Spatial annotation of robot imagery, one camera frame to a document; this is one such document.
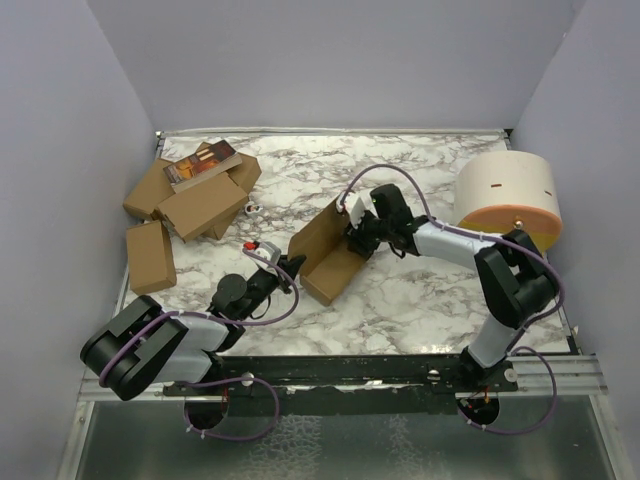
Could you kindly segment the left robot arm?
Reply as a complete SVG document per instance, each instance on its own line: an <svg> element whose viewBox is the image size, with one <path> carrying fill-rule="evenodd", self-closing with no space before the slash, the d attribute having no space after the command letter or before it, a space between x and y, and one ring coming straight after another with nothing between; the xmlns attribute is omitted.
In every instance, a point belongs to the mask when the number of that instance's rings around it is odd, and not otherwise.
<svg viewBox="0 0 640 480"><path fill-rule="evenodd" d="M99 385L131 400L154 383L188 383L206 395L220 385L215 353L234 346L250 326L290 316L299 302L295 277L304 254L271 260L245 252L259 264L249 278L228 274L204 312L165 311L149 295L138 296L86 341L80 359Z"/></svg>

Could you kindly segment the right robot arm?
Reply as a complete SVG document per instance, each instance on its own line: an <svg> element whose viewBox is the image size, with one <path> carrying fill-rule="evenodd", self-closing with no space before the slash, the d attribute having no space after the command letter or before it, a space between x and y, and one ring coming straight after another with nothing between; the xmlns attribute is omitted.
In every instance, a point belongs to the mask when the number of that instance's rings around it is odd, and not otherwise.
<svg viewBox="0 0 640 480"><path fill-rule="evenodd" d="M459 355L459 378L481 391L525 329L560 294L560 284L531 237L522 230L502 236L439 224L415 216L394 184L371 191L374 211L361 197L344 192L336 211L348 218L348 249L368 259L386 243L399 258L408 255L447 261L476 272L489 314L475 339Z"/></svg>

